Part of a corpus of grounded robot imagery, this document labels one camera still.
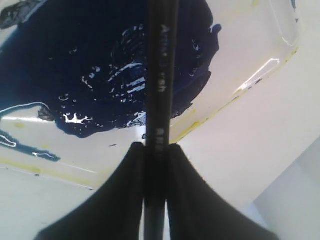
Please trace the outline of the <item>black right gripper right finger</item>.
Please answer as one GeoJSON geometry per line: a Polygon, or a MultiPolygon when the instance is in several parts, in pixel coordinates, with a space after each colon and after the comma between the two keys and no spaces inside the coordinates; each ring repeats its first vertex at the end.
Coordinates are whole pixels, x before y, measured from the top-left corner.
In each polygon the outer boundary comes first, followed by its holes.
{"type": "Polygon", "coordinates": [[[173,240],[276,240],[203,180],[178,144],[169,147],[167,205],[173,240]]]}

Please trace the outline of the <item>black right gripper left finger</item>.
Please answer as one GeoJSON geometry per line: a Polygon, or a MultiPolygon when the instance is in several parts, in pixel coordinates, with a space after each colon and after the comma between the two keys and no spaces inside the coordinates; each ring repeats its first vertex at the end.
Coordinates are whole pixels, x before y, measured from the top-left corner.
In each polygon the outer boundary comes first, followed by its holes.
{"type": "Polygon", "coordinates": [[[105,182],[75,210],[41,230],[37,240],[137,240],[144,199],[145,147],[135,142],[105,182]]]}

